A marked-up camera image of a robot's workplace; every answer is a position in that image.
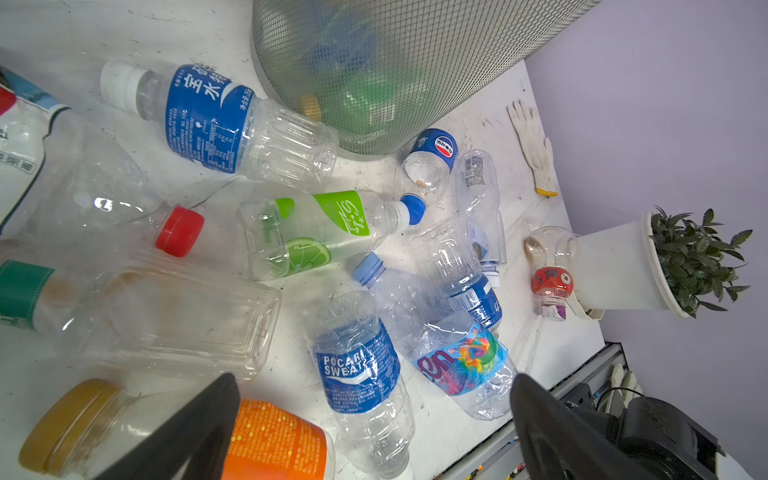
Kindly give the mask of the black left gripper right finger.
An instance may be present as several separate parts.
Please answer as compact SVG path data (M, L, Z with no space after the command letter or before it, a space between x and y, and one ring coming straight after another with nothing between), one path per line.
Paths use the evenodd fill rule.
M537 381L517 375L510 391L512 416L532 479L650 479Z

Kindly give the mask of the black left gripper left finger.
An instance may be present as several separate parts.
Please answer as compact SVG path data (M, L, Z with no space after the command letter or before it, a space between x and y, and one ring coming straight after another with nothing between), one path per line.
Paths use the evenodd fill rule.
M224 373L98 477L219 479L239 407L235 377Z

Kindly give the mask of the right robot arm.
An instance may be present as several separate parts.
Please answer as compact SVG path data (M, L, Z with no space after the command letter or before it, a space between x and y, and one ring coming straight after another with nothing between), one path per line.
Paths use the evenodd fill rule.
M747 479L742 466L702 425L639 389L610 387L565 404L656 479Z

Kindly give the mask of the grey mesh waste bin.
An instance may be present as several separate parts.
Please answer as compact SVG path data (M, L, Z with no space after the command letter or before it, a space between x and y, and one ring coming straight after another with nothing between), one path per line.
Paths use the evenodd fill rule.
M256 1L266 93L362 157L396 152L585 15L589 1Z

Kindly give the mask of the square clear bottle green band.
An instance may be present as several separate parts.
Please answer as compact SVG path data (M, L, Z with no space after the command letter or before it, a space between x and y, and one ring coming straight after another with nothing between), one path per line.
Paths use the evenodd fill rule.
M59 353L170 375L254 378L269 352L279 291L149 254L92 270L42 248L1 243L1 322Z

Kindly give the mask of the clear bottle rainbow label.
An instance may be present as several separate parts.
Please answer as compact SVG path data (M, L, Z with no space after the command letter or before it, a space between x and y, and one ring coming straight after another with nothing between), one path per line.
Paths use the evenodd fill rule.
M469 312L450 306L428 279L389 268L374 252L353 276L373 296L396 351L466 414L491 421L511 411L517 370L507 348Z

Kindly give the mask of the orange label bottle yellow cap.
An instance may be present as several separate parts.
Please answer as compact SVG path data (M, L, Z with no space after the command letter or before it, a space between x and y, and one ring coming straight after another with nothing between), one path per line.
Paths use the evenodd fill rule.
M39 420L23 443L18 461L42 475L93 479L192 397L189 389L132 395L108 380L85 380ZM271 403L240 400L223 478L332 479L335 467L333 441L321 427Z

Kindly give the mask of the Pocari Sweat bottle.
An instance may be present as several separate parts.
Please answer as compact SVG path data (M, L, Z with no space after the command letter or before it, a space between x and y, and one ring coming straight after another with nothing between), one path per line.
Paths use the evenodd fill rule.
M339 295L309 315L303 329L349 462L379 479L413 479L413 409L373 296Z

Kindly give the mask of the round bottle red label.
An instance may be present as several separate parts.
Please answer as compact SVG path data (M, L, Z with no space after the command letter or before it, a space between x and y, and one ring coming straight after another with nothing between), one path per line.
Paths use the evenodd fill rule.
M524 250L538 313L549 320L566 320L567 300L575 288L569 269L576 257L576 236L563 227L541 227L524 240Z

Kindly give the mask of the potted green plant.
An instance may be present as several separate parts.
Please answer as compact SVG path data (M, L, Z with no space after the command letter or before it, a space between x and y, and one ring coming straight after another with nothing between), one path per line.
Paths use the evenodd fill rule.
M748 289L738 283L739 248L749 230L723 242L714 212L697 223L689 213L669 215L661 208L632 223L579 236L570 271L584 310L669 310L686 318L699 309L723 311L723 299L736 301Z

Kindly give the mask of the clear bottle green label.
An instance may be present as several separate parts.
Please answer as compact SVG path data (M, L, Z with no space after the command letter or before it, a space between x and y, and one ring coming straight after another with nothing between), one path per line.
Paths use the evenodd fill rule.
M368 253L416 224L406 197L372 190L260 199L240 204L249 274L280 279Z

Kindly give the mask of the tall clear bottle faint label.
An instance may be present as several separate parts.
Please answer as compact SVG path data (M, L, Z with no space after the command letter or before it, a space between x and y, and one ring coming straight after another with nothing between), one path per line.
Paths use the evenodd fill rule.
M495 164L483 150L471 150L454 163L457 213L491 287L500 287L499 267L507 263L500 191Z

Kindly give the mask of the clear bottle red white label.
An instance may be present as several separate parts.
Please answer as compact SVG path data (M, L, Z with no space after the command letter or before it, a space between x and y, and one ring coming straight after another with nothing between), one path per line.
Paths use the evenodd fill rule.
M183 258L204 225L199 213L165 201L114 139L2 68L2 236L85 245L125 240Z

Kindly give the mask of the white cotton work glove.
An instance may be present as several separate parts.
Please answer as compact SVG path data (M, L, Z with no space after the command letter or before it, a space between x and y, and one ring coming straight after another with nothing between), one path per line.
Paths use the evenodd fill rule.
M559 195L553 148L546 136L536 108L518 99L507 107L523 156L532 171L535 191L544 197Z

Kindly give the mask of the small bottle blue Pepsi label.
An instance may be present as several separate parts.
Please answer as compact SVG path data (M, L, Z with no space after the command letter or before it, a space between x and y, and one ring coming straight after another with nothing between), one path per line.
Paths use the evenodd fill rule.
M416 139L395 173L395 196L422 215L445 195L457 159L458 144L446 130L429 128Z

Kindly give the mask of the clear bottle blue label white cap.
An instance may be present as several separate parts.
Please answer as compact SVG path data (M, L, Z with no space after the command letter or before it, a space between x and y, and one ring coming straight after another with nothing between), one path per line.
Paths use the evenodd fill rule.
M333 128L203 66L161 74L109 61L100 90L108 104L158 122L174 153L210 170L313 193L336 165Z

